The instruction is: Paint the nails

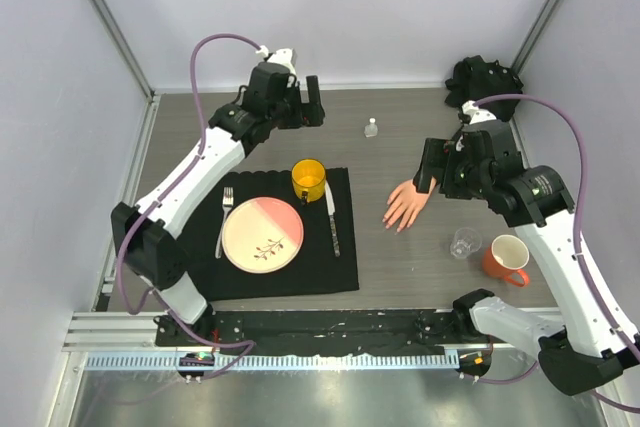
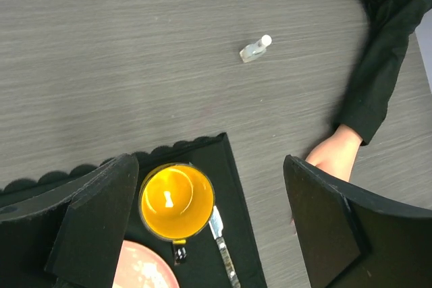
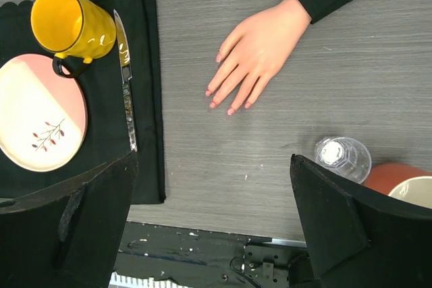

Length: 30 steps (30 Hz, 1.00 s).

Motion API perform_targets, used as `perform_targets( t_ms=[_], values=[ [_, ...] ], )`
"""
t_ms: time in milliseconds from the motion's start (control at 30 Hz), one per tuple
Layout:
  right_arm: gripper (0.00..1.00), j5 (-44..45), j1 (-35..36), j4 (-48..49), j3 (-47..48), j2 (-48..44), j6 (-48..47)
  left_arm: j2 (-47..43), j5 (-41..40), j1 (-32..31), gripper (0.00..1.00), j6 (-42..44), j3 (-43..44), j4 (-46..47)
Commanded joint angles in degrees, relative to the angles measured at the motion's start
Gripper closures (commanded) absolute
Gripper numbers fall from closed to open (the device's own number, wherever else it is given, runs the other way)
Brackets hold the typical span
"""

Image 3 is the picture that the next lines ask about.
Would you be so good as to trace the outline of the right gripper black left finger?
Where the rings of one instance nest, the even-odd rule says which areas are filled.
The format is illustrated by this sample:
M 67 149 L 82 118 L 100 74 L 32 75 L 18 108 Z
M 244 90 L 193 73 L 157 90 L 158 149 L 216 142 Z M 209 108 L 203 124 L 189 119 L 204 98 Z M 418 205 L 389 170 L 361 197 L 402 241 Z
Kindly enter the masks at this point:
M 108 287 L 137 174 L 131 152 L 1 203 L 1 286 Z

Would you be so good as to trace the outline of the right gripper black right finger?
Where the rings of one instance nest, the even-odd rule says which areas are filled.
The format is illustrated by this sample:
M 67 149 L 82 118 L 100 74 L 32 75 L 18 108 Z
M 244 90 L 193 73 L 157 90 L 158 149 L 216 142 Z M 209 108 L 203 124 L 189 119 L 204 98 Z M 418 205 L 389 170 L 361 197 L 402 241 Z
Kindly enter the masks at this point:
M 431 209 L 390 198 L 294 154 L 290 179 L 322 287 L 430 287 Z

